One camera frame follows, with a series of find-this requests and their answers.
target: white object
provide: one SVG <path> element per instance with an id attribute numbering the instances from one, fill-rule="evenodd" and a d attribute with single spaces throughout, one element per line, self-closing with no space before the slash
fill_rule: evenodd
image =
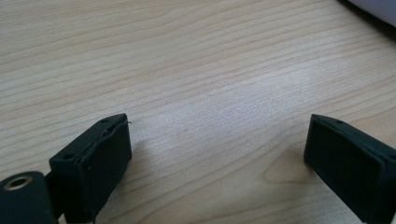
<path id="1" fill-rule="evenodd" d="M 396 0 L 349 0 L 349 2 L 396 26 Z"/>

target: wood grain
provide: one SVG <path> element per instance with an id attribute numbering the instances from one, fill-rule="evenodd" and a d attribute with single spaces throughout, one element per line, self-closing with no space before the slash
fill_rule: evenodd
<path id="1" fill-rule="evenodd" d="M 396 147 L 394 31 L 332 0 L 1 0 L 0 177 L 126 113 L 98 223 L 360 223 L 304 141 L 317 113 Z"/>

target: light wood surface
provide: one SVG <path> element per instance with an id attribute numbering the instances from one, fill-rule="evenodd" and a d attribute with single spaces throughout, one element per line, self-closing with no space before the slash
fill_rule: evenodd
<path id="1" fill-rule="evenodd" d="M 126 113 L 97 223 L 360 223 L 304 143 L 317 113 L 396 147 L 395 39 L 333 0 L 1 0 L 0 177 Z"/>

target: black clamp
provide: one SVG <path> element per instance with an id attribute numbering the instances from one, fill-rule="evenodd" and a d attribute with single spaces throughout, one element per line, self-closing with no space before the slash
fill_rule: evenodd
<path id="1" fill-rule="evenodd" d="M 94 222 L 132 158 L 128 119 L 96 122 L 49 159 L 51 172 L 26 172 L 0 182 L 0 223 Z"/>
<path id="2" fill-rule="evenodd" d="M 312 115 L 304 160 L 361 221 L 392 221 L 395 149 L 339 119 Z"/>

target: screw hole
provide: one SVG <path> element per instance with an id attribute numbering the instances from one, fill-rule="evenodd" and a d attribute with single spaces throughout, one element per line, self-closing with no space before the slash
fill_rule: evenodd
<path id="1" fill-rule="evenodd" d="M 21 189 L 32 182 L 33 178 L 31 176 L 20 176 L 11 181 L 9 181 L 5 186 L 4 189 L 6 190 L 15 190 Z"/>
<path id="2" fill-rule="evenodd" d="M 65 159 L 65 160 L 70 160 L 70 159 L 72 159 L 74 156 L 75 156 L 75 155 L 74 155 L 73 153 L 69 153 L 69 154 L 64 155 L 64 159 Z"/>

